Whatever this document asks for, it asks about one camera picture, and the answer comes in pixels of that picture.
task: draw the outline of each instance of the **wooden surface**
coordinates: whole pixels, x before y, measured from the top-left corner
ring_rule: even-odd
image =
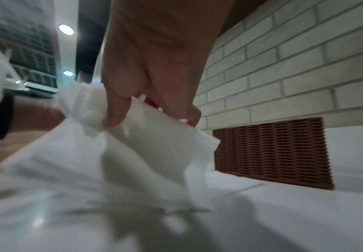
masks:
[[[19,149],[43,136],[46,132],[32,131],[9,134],[0,141],[0,162]]]

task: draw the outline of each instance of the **red vent grille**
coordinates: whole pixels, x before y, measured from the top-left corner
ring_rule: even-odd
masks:
[[[214,130],[217,171],[252,179],[334,189],[322,118]]]

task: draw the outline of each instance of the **light gray brick wall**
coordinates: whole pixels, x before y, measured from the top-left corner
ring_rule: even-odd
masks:
[[[363,125],[363,0],[269,0],[218,38],[198,128],[322,116]]]

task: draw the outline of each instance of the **white cloth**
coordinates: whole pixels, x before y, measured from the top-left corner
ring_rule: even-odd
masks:
[[[66,119],[0,164],[9,180],[111,208],[210,207],[205,168],[219,140],[137,99],[125,120],[106,131],[101,83],[74,83],[57,99]]]

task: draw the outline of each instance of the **ceiling light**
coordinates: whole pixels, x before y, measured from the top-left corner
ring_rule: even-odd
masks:
[[[72,72],[70,72],[70,71],[64,71],[64,72],[62,72],[64,75],[66,75],[66,76],[72,76],[73,75],[73,73]]]
[[[72,35],[74,34],[75,32],[73,31],[72,28],[70,28],[68,25],[66,24],[60,24],[58,26],[58,28],[60,29],[60,31],[62,31],[63,33],[65,33],[66,35]]]

